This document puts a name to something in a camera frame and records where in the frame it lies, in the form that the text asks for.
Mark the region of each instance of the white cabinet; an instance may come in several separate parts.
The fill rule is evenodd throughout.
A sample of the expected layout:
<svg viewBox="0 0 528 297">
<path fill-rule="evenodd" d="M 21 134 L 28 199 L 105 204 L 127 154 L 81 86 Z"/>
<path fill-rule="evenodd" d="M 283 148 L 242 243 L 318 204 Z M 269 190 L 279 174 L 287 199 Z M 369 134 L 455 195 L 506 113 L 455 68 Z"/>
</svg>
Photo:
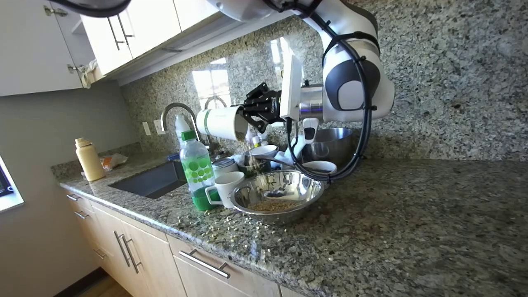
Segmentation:
<svg viewBox="0 0 528 297">
<path fill-rule="evenodd" d="M 94 60 L 94 52 L 85 37 L 81 16 L 69 11 L 62 11 L 61 6 L 56 6 L 56 4 L 48 4 L 46 7 L 48 9 L 44 9 L 44 12 L 49 17 L 52 16 L 59 25 L 62 40 L 72 60 L 72 67 L 77 67 L 77 68 L 87 67 L 87 63 Z"/>
<path fill-rule="evenodd" d="M 208 0 L 173 0 L 176 6 L 181 32 L 217 14 Z"/>
<path fill-rule="evenodd" d="M 0 96 L 77 90 L 81 82 L 43 0 L 0 0 Z"/>
<path fill-rule="evenodd" d="M 133 0 L 115 17 L 82 17 L 82 24 L 102 75 L 180 34 L 171 0 Z"/>
<path fill-rule="evenodd" d="M 82 25 L 100 73 L 107 75 L 132 58 L 130 49 L 127 47 L 125 37 L 120 30 L 118 17 L 82 17 Z"/>
</svg>

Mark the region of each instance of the drawer handle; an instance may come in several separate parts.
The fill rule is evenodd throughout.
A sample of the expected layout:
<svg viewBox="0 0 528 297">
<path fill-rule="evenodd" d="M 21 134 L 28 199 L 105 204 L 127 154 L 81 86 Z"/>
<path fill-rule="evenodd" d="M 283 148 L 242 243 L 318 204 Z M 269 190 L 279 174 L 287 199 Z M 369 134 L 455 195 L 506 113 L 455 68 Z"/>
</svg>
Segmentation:
<svg viewBox="0 0 528 297">
<path fill-rule="evenodd" d="M 122 243 L 125 245 L 125 250 L 127 250 L 127 253 L 128 253 L 128 256 L 130 256 L 133 271 L 135 271 L 135 275 L 138 275 L 137 266 L 140 266 L 142 263 L 135 263 L 133 255 L 130 253 L 130 248 L 128 248 L 128 243 L 130 243 L 130 242 L 132 242 L 132 240 L 127 240 L 125 235 L 122 235 Z"/>
<path fill-rule="evenodd" d="M 81 212 L 72 212 L 76 217 L 79 217 L 82 222 L 87 220 L 87 215 L 85 214 L 81 214 Z"/>
<path fill-rule="evenodd" d="M 118 45 L 122 45 L 125 42 L 117 40 L 110 19 L 107 19 L 107 22 L 109 22 L 109 27 L 110 27 L 110 32 L 112 32 L 112 37 L 114 37 L 115 49 L 117 49 L 117 52 L 120 52 Z"/>
<path fill-rule="evenodd" d="M 114 237 L 115 237 L 115 242 L 117 242 L 117 245 L 118 245 L 120 255 L 122 255 L 122 258 L 125 260 L 127 268 L 130 268 L 128 258 L 125 256 L 125 250 L 123 250 L 122 245 L 120 245 L 120 235 L 117 235 L 117 232 L 114 232 Z"/>
<path fill-rule="evenodd" d="M 180 256 L 188 260 L 188 261 L 191 261 L 191 263 L 194 263 L 194 265 L 198 265 L 198 266 L 201 266 L 201 268 L 204 268 L 204 270 L 208 270 L 208 271 L 213 271 L 214 275 L 217 275 L 217 276 L 221 276 L 224 280 L 229 280 L 229 275 L 222 271 L 227 266 L 227 263 L 221 265 L 219 268 L 214 268 L 214 266 L 211 266 L 208 263 L 203 263 L 201 260 L 194 258 L 193 255 L 196 255 L 196 253 L 198 253 L 196 250 L 193 250 L 191 253 L 180 251 Z"/>
<path fill-rule="evenodd" d="M 71 200 L 71 202 L 79 202 L 77 197 L 66 195 L 66 199 Z"/>
</svg>

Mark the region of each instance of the kitchen counter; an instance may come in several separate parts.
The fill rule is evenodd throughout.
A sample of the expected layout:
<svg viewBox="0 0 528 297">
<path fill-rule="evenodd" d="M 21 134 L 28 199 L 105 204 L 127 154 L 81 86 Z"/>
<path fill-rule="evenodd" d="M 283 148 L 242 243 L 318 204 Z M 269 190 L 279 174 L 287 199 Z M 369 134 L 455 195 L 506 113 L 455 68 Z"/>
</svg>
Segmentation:
<svg viewBox="0 0 528 297">
<path fill-rule="evenodd" d="M 287 227 L 107 187 L 161 159 L 130 157 L 87 184 L 57 182 L 115 212 L 307 296 L 526 296 L 528 164 L 366 161 Z"/>
</svg>

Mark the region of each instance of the cabinet handle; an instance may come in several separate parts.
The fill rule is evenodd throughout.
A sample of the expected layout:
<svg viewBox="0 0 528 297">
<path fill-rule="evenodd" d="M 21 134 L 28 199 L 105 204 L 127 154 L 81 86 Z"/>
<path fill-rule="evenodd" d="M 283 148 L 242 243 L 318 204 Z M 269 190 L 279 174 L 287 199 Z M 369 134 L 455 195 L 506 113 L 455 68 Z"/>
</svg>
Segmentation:
<svg viewBox="0 0 528 297">
<path fill-rule="evenodd" d="M 105 20 L 109 22 L 109 27 L 110 27 L 110 32 L 112 32 L 112 37 L 114 37 L 115 49 L 117 49 L 117 52 L 120 52 L 118 45 L 122 45 L 123 42 L 118 42 L 118 40 L 117 40 L 110 19 L 105 19 Z"/>
<path fill-rule="evenodd" d="M 127 250 L 127 253 L 128 253 L 128 256 L 130 256 L 133 271 L 135 271 L 135 275 L 138 275 L 137 266 L 140 266 L 142 263 L 135 263 L 133 255 L 130 253 L 130 248 L 128 248 L 128 243 L 130 243 L 130 242 L 132 242 L 132 240 L 127 240 L 125 235 L 122 235 L 122 243 L 125 245 L 125 250 Z"/>
<path fill-rule="evenodd" d="M 217 276 L 221 276 L 221 278 L 224 278 L 224 280 L 229 280 L 229 275 L 222 271 L 227 266 L 227 263 L 221 265 L 219 268 L 214 268 L 214 266 L 194 258 L 193 255 L 196 255 L 196 253 L 198 253 L 196 250 L 193 250 L 191 253 L 180 251 L 180 256 L 211 271 L 211 273 L 214 273 L 214 275 L 217 275 Z"/>
<path fill-rule="evenodd" d="M 122 35 L 125 37 L 125 44 L 127 44 L 127 47 L 128 47 L 128 39 L 133 39 L 133 35 L 128 35 L 128 34 L 125 32 L 125 27 L 122 25 L 122 20 L 120 20 L 120 16 L 117 16 L 117 20 L 118 20 L 120 32 L 122 32 Z"/>
<path fill-rule="evenodd" d="M 87 215 L 85 214 L 81 214 L 81 212 L 72 212 L 76 217 L 79 217 L 82 222 L 87 220 Z"/>
<path fill-rule="evenodd" d="M 51 7 L 48 7 L 48 6 L 43 6 L 44 7 L 44 14 L 48 16 L 48 17 L 51 17 L 51 16 L 57 16 L 57 17 L 66 17 L 67 14 L 64 12 L 64 11 L 61 11 L 61 9 L 51 9 Z"/>
<path fill-rule="evenodd" d="M 71 200 L 71 202 L 79 202 L 79 199 L 72 197 L 72 195 L 66 195 L 66 199 Z"/>
<path fill-rule="evenodd" d="M 114 232 L 114 237 L 115 237 L 115 242 L 117 242 L 117 245 L 118 245 L 120 255 L 122 255 L 122 258 L 125 260 L 127 268 L 130 268 L 128 258 L 125 256 L 125 250 L 123 250 L 122 245 L 120 245 L 120 235 L 117 235 L 117 233 Z"/>
</svg>

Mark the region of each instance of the dish soap bottle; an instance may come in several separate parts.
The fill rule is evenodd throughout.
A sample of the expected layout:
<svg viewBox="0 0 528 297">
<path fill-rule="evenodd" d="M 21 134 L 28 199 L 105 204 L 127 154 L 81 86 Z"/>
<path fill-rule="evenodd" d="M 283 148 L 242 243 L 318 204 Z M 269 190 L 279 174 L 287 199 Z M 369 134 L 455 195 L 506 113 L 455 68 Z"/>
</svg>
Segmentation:
<svg viewBox="0 0 528 297">
<path fill-rule="evenodd" d="M 104 179 L 95 148 L 84 138 L 76 139 L 76 154 L 87 182 Z"/>
<path fill-rule="evenodd" d="M 198 212 L 208 212 L 211 210 L 211 200 L 221 202 L 217 194 L 211 194 L 209 197 L 206 194 L 206 189 L 213 185 L 209 152 L 196 141 L 196 134 L 189 129 L 184 118 L 176 116 L 175 126 L 180 139 L 180 161 L 193 205 Z"/>
</svg>

